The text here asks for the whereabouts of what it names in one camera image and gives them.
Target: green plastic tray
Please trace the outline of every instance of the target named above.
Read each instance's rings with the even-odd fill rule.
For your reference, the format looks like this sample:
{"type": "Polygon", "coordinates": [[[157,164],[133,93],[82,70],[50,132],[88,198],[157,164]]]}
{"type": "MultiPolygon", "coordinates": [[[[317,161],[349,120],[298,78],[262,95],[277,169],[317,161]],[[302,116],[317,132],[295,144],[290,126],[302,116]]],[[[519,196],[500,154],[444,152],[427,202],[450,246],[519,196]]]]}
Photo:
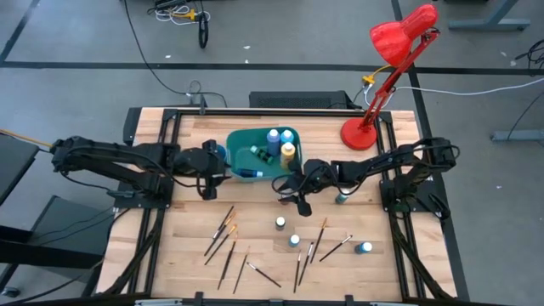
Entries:
{"type": "Polygon", "coordinates": [[[263,172],[261,178],[243,178],[236,173],[232,175],[238,178],[242,182],[255,182],[259,180],[271,180],[282,174],[289,173],[288,170],[283,169],[280,166],[280,156],[275,156],[272,164],[267,164],[256,157],[249,149],[252,145],[256,145],[258,148],[267,150],[266,135],[269,131],[275,128],[278,132],[283,133],[285,130],[290,130],[293,134],[293,144],[297,148],[295,152],[295,158],[302,162],[302,147],[300,145],[300,138],[296,130],[290,127],[265,127],[265,128],[253,128],[237,130],[229,134],[227,138],[227,162],[231,165],[234,172],[238,168],[251,169],[263,172]]]}

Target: wooden table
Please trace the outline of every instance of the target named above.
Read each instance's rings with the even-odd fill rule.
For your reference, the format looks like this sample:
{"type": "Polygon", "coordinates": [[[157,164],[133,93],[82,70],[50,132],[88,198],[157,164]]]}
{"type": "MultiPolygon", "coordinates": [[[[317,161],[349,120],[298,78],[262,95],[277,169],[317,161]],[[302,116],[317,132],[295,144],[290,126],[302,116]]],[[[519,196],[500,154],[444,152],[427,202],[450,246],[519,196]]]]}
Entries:
{"type": "MultiPolygon", "coordinates": [[[[134,145],[156,142],[162,112],[162,108],[144,108],[141,111],[134,145]]],[[[398,145],[419,140],[413,112],[392,111],[391,115],[398,145]]],[[[376,146],[355,151],[342,143],[339,130],[345,120],[346,117],[329,116],[183,116],[178,142],[182,149],[200,147],[208,139],[216,139],[224,145],[229,133],[237,129],[288,126],[298,131],[305,160],[362,161],[375,156],[376,146]]],[[[387,137],[384,138],[387,149],[387,137]]],[[[344,205],[334,203],[337,195],[334,188],[308,196],[314,212],[308,218],[299,216],[294,204],[279,204],[278,195],[270,188],[269,181],[244,184],[235,179],[227,180],[218,187],[215,201],[203,201],[194,189],[176,186],[172,206],[167,210],[162,228],[152,296],[192,298],[195,292],[200,291],[204,292],[205,298],[344,300],[344,295],[351,294],[356,301],[400,301],[388,215],[383,211],[377,185],[380,179],[380,175],[369,177],[344,205]],[[232,240],[225,242],[207,266],[204,266],[206,258],[203,253],[231,205],[237,211],[233,224],[238,225],[239,239],[226,279],[217,290],[232,240]],[[283,231],[275,229],[275,219],[279,216],[286,218],[283,231]],[[354,237],[327,260],[320,263],[316,259],[309,264],[302,285],[297,288],[297,293],[293,293],[298,251],[307,252],[309,243],[317,239],[325,217],[328,218],[328,226],[316,258],[323,256],[347,235],[354,237]],[[292,234],[302,238],[299,247],[287,245],[292,234]],[[354,254],[354,246],[362,241],[372,243],[372,252],[354,254]],[[244,252],[249,246],[248,261],[278,281],[282,288],[246,266],[237,292],[232,294],[244,252]]],[[[141,215],[142,210],[133,209],[113,227],[98,292],[112,284],[133,256],[141,215]]],[[[419,212],[412,214],[412,222],[420,259],[438,283],[455,296],[456,288],[439,220],[431,213],[419,212]]],[[[146,263],[145,260],[140,271],[139,290],[143,288],[146,263]]],[[[411,265],[406,258],[405,263],[411,295],[416,296],[411,265]]]]}

